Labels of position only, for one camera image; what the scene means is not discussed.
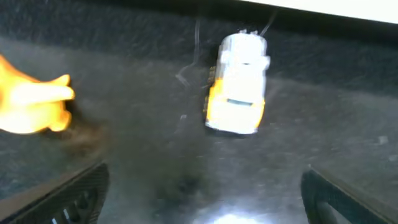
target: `toy car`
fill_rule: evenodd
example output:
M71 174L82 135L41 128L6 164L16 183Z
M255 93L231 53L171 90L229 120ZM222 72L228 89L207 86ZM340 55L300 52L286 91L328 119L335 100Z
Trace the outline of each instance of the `toy car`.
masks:
M237 134L256 133L265 106L267 42L245 30L221 43L207 98L206 126Z

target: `black surface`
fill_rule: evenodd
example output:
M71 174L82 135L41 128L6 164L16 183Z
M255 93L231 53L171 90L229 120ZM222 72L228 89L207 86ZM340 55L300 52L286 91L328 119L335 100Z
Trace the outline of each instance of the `black surface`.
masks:
M0 2L1 53L41 80L69 73L83 112L108 127L111 186L99 223L225 214L306 223L300 176L311 163L398 206L395 25L281 10L266 33L259 133L224 138L203 125L208 69L225 36L262 29L273 9L158 3ZM197 19L200 58L185 87L175 76L193 61ZM0 198L87 160L39 134L1 133L0 146Z

